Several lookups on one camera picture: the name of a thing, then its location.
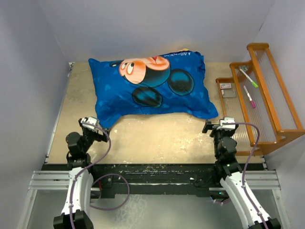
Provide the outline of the blue cartoon pillowcase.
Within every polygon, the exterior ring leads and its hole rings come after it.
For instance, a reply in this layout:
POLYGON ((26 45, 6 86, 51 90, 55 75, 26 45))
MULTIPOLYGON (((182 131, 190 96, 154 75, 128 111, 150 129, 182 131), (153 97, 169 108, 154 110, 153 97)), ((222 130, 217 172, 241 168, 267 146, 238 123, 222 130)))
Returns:
POLYGON ((125 115, 188 113, 218 116, 204 85, 205 63, 199 52, 172 52, 115 61, 88 60, 100 125, 112 127, 125 115))

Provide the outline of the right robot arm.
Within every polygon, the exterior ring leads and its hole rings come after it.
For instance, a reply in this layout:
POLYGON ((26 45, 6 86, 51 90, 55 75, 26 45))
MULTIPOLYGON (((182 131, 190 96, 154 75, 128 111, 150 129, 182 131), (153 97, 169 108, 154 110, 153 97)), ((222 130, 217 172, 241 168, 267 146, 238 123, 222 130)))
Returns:
POLYGON ((215 173, 212 174, 212 182, 223 187, 232 201, 244 229, 280 229, 278 219, 271 218, 256 199, 245 180, 245 173, 250 157, 244 168, 241 168, 236 159, 237 142, 233 139, 239 125, 257 127, 251 123, 237 123, 232 117, 225 117, 218 124, 206 121, 202 132, 211 131, 213 138, 215 173))

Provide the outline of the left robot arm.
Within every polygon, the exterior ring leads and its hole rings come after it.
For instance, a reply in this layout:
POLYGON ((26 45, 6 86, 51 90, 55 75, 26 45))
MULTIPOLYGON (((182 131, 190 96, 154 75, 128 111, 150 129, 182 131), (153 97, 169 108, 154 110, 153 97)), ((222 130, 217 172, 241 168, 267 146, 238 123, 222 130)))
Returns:
POLYGON ((107 142, 109 135, 105 129, 94 124, 80 126, 82 135, 71 132, 66 136, 69 185, 61 214, 53 219, 55 229, 93 228, 89 217, 90 191, 97 184, 98 175, 93 172, 93 163, 87 151, 95 141, 107 142))

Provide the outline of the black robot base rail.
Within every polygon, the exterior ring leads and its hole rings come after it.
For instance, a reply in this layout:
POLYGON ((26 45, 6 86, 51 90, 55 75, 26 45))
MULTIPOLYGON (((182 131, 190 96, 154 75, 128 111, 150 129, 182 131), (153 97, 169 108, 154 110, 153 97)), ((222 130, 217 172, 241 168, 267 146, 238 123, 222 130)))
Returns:
POLYGON ((94 185, 103 198, 116 194, 195 195, 208 197, 210 188, 220 188, 213 164, 97 164, 94 185))

